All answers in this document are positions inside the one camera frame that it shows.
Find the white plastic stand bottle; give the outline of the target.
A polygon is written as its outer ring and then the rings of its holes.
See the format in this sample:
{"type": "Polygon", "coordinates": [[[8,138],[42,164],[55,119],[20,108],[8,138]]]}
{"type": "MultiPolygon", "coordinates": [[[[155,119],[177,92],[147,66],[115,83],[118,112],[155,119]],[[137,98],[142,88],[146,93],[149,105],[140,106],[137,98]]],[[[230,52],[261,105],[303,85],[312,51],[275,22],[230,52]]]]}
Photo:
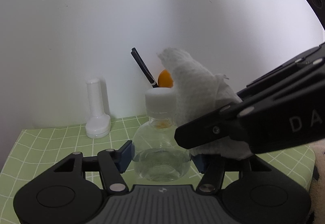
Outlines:
{"type": "Polygon", "coordinates": [[[111,130],[111,118],[104,110],[101,83],[99,78],[87,80],[88,102],[90,118],[85,130],[91,139],[99,139],[107,136],[111,130]]]}

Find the black scissors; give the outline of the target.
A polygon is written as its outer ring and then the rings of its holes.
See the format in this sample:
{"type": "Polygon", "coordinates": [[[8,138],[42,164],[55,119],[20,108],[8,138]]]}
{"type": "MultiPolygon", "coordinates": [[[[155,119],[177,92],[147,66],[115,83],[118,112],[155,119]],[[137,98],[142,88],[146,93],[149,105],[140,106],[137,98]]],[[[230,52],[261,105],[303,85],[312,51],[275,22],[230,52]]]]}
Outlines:
{"type": "Polygon", "coordinates": [[[134,60],[136,61],[136,63],[138,64],[139,68],[141,69],[141,71],[143,72],[143,74],[145,75],[145,77],[147,78],[147,80],[149,81],[150,85],[153,88],[158,88],[159,86],[158,86],[156,80],[154,79],[154,77],[150,73],[149,69],[145,65],[145,63],[142,60],[142,58],[140,57],[140,55],[137,52],[137,49],[136,48],[132,48],[131,55],[134,58],[134,60]]]}

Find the clear bottle white cap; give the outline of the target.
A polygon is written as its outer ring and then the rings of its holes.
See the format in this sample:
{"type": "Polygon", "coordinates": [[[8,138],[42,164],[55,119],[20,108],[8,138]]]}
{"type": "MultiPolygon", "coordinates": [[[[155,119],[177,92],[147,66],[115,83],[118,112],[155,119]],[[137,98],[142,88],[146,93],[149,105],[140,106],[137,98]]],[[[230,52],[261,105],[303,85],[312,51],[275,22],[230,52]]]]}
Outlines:
{"type": "Polygon", "coordinates": [[[152,88],[145,93],[148,121],[132,140],[132,161],[140,179],[171,182],[183,177],[190,168],[188,151],[174,139],[176,93],[171,88],[152,88]]]}

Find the white wiping cloth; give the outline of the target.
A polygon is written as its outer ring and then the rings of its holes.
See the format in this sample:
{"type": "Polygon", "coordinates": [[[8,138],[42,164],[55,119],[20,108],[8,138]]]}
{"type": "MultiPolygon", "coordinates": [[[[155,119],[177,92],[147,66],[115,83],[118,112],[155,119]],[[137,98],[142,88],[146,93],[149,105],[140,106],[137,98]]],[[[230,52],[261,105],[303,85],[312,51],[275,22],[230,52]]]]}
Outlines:
{"type": "MultiPolygon", "coordinates": [[[[162,65],[171,74],[177,97],[176,126],[179,127],[230,103],[242,100],[225,82],[223,74],[212,74],[191,55],[176,48],[166,48],[158,54],[162,65]]],[[[228,136],[190,149],[192,156],[218,154],[242,160],[253,155],[246,142],[228,136]]]]}

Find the orange fruit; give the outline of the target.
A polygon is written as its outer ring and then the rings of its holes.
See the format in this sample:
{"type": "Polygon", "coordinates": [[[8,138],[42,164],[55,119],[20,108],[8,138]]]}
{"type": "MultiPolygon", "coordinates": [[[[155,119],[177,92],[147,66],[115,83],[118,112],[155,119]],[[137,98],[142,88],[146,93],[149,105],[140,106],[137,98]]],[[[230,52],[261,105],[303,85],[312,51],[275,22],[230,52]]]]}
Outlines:
{"type": "Polygon", "coordinates": [[[172,88],[173,79],[171,74],[165,69],[158,76],[158,86],[161,88],[172,88]]]}

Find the green checked table mat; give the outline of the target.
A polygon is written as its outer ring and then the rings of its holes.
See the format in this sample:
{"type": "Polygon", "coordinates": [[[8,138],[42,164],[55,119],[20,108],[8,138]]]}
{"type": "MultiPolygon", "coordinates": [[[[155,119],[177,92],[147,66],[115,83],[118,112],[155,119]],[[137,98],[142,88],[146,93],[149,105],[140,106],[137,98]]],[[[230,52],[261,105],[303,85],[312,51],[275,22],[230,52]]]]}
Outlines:
{"type": "MultiPolygon", "coordinates": [[[[13,198],[30,180],[74,151],[95,156],[104,149],[119,149],[146,121],[145,115],[114,119],[110,134],[101,139],[88,138],[84,124],[22,130],[1,170],[1,223],[19,222],[13,198]]],[[[310,146],[264,153],[259,157],[309,189],[316,159],[310,146]]]]}

